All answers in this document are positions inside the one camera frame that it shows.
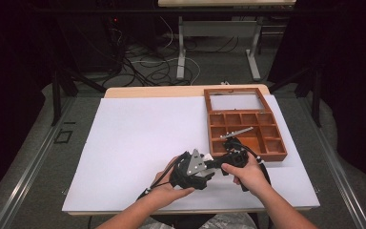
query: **person's arm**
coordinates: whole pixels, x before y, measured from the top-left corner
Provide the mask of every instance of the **person's arm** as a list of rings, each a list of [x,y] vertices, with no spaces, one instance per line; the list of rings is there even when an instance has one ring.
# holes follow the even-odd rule
[[[242,183],[265,206],[267,213],[276,228],[316,228],[310,221],[296,211],[275,189],[267,182],[255,158],[248,153],[249,161],[244,168],[222,164],[222,169],[234,175],[234,183]]]
[[[138,228],[144,222],[144,220],[156,210],[166,207],[175,200],[183,198],[194,191],[194,188],[174,189],[172,185],[168,183],[171,172],[172,170],[170,170],[165,175],[165,177],[159,181],[160,184],[166,184],[153,188],[146,196],[137,200],[120,214],[101,224],[99,227],[97,227],[97,229]],[[163,171],[157,173],[154,180],[158,180],[162,174]]]

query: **table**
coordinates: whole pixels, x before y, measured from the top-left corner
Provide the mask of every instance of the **table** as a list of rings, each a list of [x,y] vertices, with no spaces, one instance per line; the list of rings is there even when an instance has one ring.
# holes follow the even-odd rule
[[[288,152],[282,162],[266,163],[273,187],[299,210],[319,206],[281,111],[267,87],[216,85],[108,89],[62,210],[75,216],[124,210],[173,156],[194,148],[200,154],[208,152],[204,89],[251,87],[260,89],[274,111]],[[232,179],[216,171],[206,189],[194,191],[156,214],[264,211],[261,202],[232,185]]]
[[[185,8],[185,7],[266,7],[266,6],[292,6],[295,0],[158,0],[159,7]],[[183,21],[179,16],[179,57],[177,79],[184,78],[186,50],[184,49],[184,36],[240,36],[252,37],[251,48],[246,54],[254,81],[260,81],[260,73],[254,54],[261,33],[263,17],[256,21]]]

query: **electrical cable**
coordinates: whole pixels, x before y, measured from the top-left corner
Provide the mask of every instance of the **electrical cable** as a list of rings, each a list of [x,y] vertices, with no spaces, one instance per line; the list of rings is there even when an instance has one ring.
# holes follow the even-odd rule
[[[155,186],[153,186],[153,188],[159,187],[159,186],[164,185],[164,184],[169,184],[169,183],[171,183],[171,182],[169,181],[169,182],[164,182],[164,183],[156,184]]]
[[[89,220],[88,220],[88,229],[91,229],[91,227],[92,227],[92,218],[93,218],[93,216],[90,216],[89,217]]]
[[[169,31],[171,32],[171,41],[168,43],[168,45],[166,45],[165,47],[162,48],[161,51],[165,50],[166,48],[168,48],[172,42],[173,42],[173,30],[172,28],[169,26],[169,24],[165,21],[165,19],[163,19],[163,17],[160,17],[160,19],[162,19],[162,21],[165,23],[165,25],[169,28]]]
[[[171,168],[174,167],[174,165],[176,163],[178,163],[178,161],[180,161],[182,158],[183,158],[184,155],[180,155],[178,156],[163,172],[163,174],[147,189],[144,190],[144,192],[142,192],[141,195],[139,195],[138,199],[146,196],[153,188],[155,187],[158,187],[160,185],[164,185],[164,184],[167,184],[167,183],[170,183],[169,181],[168,182],[164,182],[164,183],[161,183],[159,184],[159,182],[165,177],[165,175],[171,170]]]
[[[61,2],[59,1],[59,0],[56,0],[56,3],[59,5],[59,7],[61,8],[61,9],[64,9],[64,6],[61,4]],[[109,56],[109,55],[107,55],[107,54],[105,54],[105,53],[103,53],[102,51],[100,51],[92,42],[91,42],[91,40],[89,39],[89,37],[85,34],[85,33],[83,33],[81,30],[80,30],[80,28],[79,28],[79,26],[75,23],[75,21],[73,20],[73,18],[71,19],[71,22],[72,22],[72,24],[74,25],[74,27],[77,29],[77,31],[82,35],[82,37],[85,39],[85,41],[91,46],[91,48],[92,49],[94,49],[97,53],[99,53],[100,55],[102,55],[103,57],[105,57],[105,58],[107,58],[107,59],[110,59],[111,61],[113,61],[113,62],[115,62],[116,64],[123,64],[123,62],[121,62],[121,61],[118,61],[118,60],[116,60],[116,59],[114,59],[112,56]],[[122,36],[123,36],[123,32],[122,31],[119,31],[119,30],[117,30],[117,29],[114,29],[115,31],[118,31],[119,33],[120,33],[120,36],[118,37],[118,40],[117,40],[117,45],[119,45],[119,43],[120,43],[120,41],[121,41],[121,39],[122,39]],[[107,76],[105,76],[105,77],[103,77],[103,79],[99,79],[99,78],[96,78],[96,79],[94,79],[93,81],[94,82],[97,82],[97,81],[101,81],[101,80],[109,80],[109,79],[111,79],[111,78],[113,78],[113,74],[114,74],[114,72],[112,72],[112,73],[109,73],[109,75],[107,75]]]
[[[193,47],[192,48],[189,48],[188,47],[188,43],[190,43],[190,42],[192,42],[193,43]],[[184,41],[184,48],[186,49],[186,51],[192,51],[192,50],[194,50],[195,48],[197,48],[198,47],[198,44],[197,44],[197,42],[195,41],[195,39],[186,39],[185,41]]]
[[[129,60],[128,58],[124,58],[127,63],[126,66],[129,67],[133,74],[135,75],[136,79],[138,79],[142,86],[158,86],[155,82],[152,82],[151,80],[148,80],[142,73],[140,73],[131,63],[131,60]]]
[[[200,72],[201,72],[201,69],[200,69],[200,66],[199,66],[199,65],[198,65],[198,64],[197,64],[193,59],[188,58],[188,57],[185,57],[185,59],[188,59],[188,60],[192,61],[192,62],[197,66],[197,68],[198,68],[198,73],[197,73],[196,77],[194,78],[194,80],[193,80],[193,81],[189,80],[189,81],[191,82],[191,83],[190,83],[190,85],[192,85],[192,84],[194,83],[194,81],[199,77]],[[176,58],[172,58],[172,59],[169,59],[169,60],[160,60],[160,61],[145,61],[145,60],[139,60],[139,61],[132,61],[131,63],[132,63],[132,64],[135,64],[135,63],[150,63],[150,64],[157,64],[157,63],[168,63],[168,62],[173,61],[173,60],[178,60],[178,58],[176,57]]]
[[[237,47],[237,45],[238,45],[238,43],[239,43],[239,37],[237,37],[236,38],[236,42],[235,42],[235,44],[234,44],[234,46],[232,47],[232,48],[230,48],[229,50],[227,50],[227,51],[222,51],[222,49],[224,49],[225,47],[227,47],[228,46],[228,44],[230,44],[231,43],[231,41],[232,40],[234,40],[234,36],[233,37],[231,37],[231,39],[230,40],[228,40],[222,47],[220,47],[219,49],[217,49],[217,50],[215,50],[215,51],[195,51],[195,50],[187,50],[187,52],[195,52],[195,53],[216,53],[216,52],[231,52],[231,51],[233,51],[236,47]]]
[[[128,82],[127,84],[125,84],[125,85],[121,86],[121,87],[128,87],[128,86],[130,86],[130,85],[135,81],[135,75],[133,75],[133,74],[130,74],[130,73],[118,74],[118,75],[115,75],[115,76],[113,76],[113,77],[110,77],[110,78],[108,78],[108,79],[104,80],[104,81],[102,82],[102,87],[105,87],[105,84],[106,84],[109,80],[111,80],[111,79],[113,79],[113,78],[116,78],[116,77],[121,77],[121,76],[132,76],[132,80],[131,80],[130,82]]]

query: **black curtain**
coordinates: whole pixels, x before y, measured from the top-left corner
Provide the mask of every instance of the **black curtain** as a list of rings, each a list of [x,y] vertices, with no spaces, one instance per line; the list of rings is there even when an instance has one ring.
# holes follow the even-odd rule
[[[333,3],[299,0],[304,9],[332,7]],[[333,110],[337,126],[337,150],[366,173],[366,2],[347,1],[345,20],[336,37],[328,33],[338,18],[292,18],[269,80],[279,82],[307,66],[328,36],[336,42],[324,59],[322,99]],[[311,81],[309,75],[295,82]]]
[[[0,180],[37,118],[51,82],[30,20],[16,1],[0,1]]]

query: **gray carpet floor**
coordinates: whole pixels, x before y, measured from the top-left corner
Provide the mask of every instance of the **gray carpet floor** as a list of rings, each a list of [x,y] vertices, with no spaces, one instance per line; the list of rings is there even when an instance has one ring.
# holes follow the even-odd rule
[[[227,50],[233,46],[235,49],[230,52],[194,52],[195,50],[215,51],[229,39],[202,37],[188,41],[187,46],[195,44],[195,48],[192,46],[193,51],[188,52],[187,57],[195,63],[186,61],[187,68],[192,73],[186,72],[185,78],[191,79],[194,85],[215,85],[225,80],[231,84],[254,83],[244,53],[244,49],[249,46],[249,40],[240,39],[235,46],[235,43],[231,43],[231,46],[226,47]],[[267,76],[269,73],[279,41],[279,37],[263,39],[262,54],[256,57],[262,77]],[[176,57],[174,49],[167,48],[163,51],[170,56],[167,59]],[[137,49],[130,50],[128,53],[129,59],[131,61],[156,60],[153,56],[133,57],[138,52]],[[172,63],[171,67],[164,71],[170,70],[170,76],[174,78],[175,62],[171,61],[170,63]],[[134,63],[134,66],[143,74],[155,71],[155,68],[148,68],[148,65],[153,67],[152,64],[148,63],[145,65]],[[106,87],[122,86],[131,80],[129,75],[123,74],[106,82],[103,82],[100,75],[88,76],[99,83],[104,83]],[[61,135],[56,139],[56,142],[48,146],[47,154],[42,158],[41,167],[38,167],[36,176],[33,177],[33,183],[26,190],[27,193],[18,208],[13,209],[13,217],[6,224],[7,228],[88,228],[88,217],[72,217],[61,212],[67,189],[71,185],[100,97],[103,96],[103,94],[98,94],[82,83],[77,83],[77,86],[80,94],[76,98],[63,97],[63,104],[68,102],[71,104],[71,108],[67,114],[64,114],[63,119],[57,126],[58,132],[64,132],[67,135],[71,132],[69,142],[61,143],[64,137]],[[140,86],[140,84],[138,81],[134,81],[131,86]],[[328,169],[321,142],[316,137],[308,114],[305,114],[302,109],[301,104],[304,98],[295,98],[293,90],[294,85],[290,85],[276,92],[275,95],[321,203],[320,207],[302,213],[320,228],[357,228],[344,201],[343,194],[339,191],[333,174]],[[52,121],[51,88],[46,88],[44,94],[47,98],[46,105],[0,184],[0,214],[5,209],[10,195],[15,190],[18,181],[22,178],[33,157],[41,151],[41,146],[46,141],[46,136],[50,131]],[[322,131],[333,149],[336,150],[336,124],[331,110],[323,103],[320,113]],[[356,198],[366,214],[366,176],[341,158],[339,160],[356,192]],[[100,224],[108,217],[93,217],[92,227]],[[259,217],[262,228],[266,228],[267,215],[260,213]]]

